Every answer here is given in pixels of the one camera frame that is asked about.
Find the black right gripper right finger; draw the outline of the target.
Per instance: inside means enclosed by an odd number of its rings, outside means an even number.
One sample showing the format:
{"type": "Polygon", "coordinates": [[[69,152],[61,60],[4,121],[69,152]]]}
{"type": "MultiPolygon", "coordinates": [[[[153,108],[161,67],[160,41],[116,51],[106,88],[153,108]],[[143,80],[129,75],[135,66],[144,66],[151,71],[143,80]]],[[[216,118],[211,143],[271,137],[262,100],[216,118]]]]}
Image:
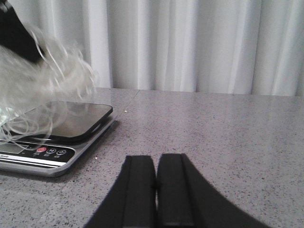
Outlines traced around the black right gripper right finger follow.
{"type": "Polygon", "coordinates": [[[221,195],[185,154],[163,154],[157,170],[160,228],[265,228],[221,195]]]}

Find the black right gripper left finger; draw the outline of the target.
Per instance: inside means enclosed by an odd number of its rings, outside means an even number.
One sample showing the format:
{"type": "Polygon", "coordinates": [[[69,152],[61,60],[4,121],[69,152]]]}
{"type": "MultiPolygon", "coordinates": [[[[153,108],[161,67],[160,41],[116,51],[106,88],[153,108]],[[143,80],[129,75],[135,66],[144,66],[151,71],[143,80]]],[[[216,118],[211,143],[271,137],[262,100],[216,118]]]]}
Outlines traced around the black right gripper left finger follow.
{"type": "Polygon", "coordinates": [[[112,188],[86,228],[155,228],[156,176],[147,155],[126,156],[112,188]]]}

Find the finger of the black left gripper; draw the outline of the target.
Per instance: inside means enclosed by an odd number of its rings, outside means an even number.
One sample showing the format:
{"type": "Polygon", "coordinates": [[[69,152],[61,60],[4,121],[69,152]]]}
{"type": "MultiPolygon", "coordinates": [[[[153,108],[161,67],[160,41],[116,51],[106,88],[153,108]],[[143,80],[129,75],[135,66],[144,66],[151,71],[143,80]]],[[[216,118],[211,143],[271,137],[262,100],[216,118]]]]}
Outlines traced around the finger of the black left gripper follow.
{"type": "Polygon", "coordinates": [[[0,45],[32,63],[39,62],[44,55],[7,0],[0,2],[0,45]]]}

